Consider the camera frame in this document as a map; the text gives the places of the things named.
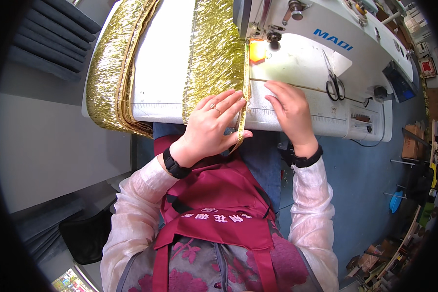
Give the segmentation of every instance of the maroon apron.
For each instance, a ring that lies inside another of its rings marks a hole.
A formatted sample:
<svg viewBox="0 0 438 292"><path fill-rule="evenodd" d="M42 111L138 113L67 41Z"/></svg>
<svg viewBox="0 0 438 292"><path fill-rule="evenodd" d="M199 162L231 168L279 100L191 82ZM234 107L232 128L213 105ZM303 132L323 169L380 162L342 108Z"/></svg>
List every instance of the maroon apron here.
<svg viewBox="0 0 438 292"><path fill-rule="evenodd" d="M155 155L179 136L155 140ZM174 235L241 246L253 252L265 292L277 291L269 251L274 248L268 220L274 222L269 198L238 152L215 155L198 162L186 178L179 180L161 205L166 225L154 244L157 250L153 291L168 290L169 244Z"/></svg>

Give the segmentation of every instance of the sheer pink sleeve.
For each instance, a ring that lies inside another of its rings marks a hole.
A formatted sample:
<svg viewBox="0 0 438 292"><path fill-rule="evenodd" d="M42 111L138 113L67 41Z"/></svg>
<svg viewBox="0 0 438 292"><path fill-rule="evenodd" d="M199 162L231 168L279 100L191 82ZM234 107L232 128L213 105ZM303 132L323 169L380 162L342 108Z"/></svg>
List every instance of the sheer pink sleeve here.
<svg viewBox="0 0 438 292"><path fill-rule="evenodd" d="M156 237L161 198L177 180L162 169L155 157L120 183L112 231L102 250L100 271L105 292L116 290L131 257Z"/></svg>
<svg viewBox="0 0 438 292"><path fill-rule="evenodd" d="M306 168L292 166L294 205L289 241L298 246L323 291L339 290L338 260L333 252L333 189L326 179L323 159Z"/></svg>

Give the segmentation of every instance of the jeans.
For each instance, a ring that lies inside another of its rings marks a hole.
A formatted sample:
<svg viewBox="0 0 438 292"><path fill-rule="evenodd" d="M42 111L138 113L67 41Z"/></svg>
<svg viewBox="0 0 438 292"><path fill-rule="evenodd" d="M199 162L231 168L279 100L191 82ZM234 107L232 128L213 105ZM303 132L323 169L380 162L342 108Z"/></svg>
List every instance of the jeans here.
<svg viewBox="0 0 438 292"><path fill-rule="evenodd" d="M167 135L183 135L186 126L153 123L154 139ZM254 178L268 194L275 213L281 202L281 155L277 151L279 132L253 130L253 137L246 138L239 153Z"/></svg>

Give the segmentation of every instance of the woman's left hand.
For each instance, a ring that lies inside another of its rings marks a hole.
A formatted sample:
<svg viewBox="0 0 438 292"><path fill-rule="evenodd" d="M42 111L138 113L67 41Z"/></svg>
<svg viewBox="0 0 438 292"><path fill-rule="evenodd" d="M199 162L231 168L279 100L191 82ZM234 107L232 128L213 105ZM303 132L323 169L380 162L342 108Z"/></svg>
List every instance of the woman's left hand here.
<svg viewBox="0 0 438 292"><path fill-rule="evenodd" d="M200 102L190 114L185 134L170 145L170 155L181 167L192 167L201 159L220 154L238 141L238 132L228 136L224 131L245 106L242 90L229 89ZM252 137L246 130L245 138Z"/></svg>

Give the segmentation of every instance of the blue bowl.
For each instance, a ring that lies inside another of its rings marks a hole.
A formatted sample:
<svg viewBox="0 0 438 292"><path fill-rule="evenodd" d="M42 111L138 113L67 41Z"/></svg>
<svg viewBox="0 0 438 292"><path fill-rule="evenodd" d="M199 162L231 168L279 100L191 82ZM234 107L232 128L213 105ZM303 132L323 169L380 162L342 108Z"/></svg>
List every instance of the blue bowl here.
<svg viewBox="0 0 438 292"><path fill-rule="evenodd" d="M394 193L397 196L403 196L402 191L398 191ZM403 199L400 197L392 197L390 202L390 209L392 213L396 213L397 209L399 208L399 205L401 204L401 201Z"/></svg>

